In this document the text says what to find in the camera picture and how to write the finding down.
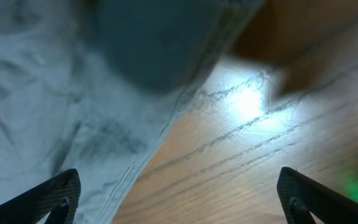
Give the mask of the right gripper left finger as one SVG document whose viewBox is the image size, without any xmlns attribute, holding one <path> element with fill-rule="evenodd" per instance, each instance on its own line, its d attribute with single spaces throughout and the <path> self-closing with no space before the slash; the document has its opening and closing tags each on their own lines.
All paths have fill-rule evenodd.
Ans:
<svg viewBox="0 0 358 224">
<path fill-rule="evenodd" d="M 76 169 L 68 169 L 0 205 L 0 223 L 72 224 L 81 195 Z"/>
</svg>

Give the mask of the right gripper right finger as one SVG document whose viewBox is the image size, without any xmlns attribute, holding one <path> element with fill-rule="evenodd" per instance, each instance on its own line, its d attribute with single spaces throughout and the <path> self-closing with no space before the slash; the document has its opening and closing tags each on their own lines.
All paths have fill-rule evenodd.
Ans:
<svg viewBox="0 0 358 224">
<path fill-rule="evenodd" d="M 290 167 L 282 167 L 277 192 L 288 223 L 358 223 L 358 203 Z"/>
</svg>

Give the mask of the grey shorts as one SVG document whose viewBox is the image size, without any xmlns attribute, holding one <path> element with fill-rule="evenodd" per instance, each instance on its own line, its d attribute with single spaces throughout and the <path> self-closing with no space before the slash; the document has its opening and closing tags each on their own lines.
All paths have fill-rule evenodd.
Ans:
<svg viewBox="0 0 358 224">
<path fill-rule="evenodd" d="M 262 1 L 0 0 L 0 205 L 67 170 L 109 223 Z"/>
</svg>

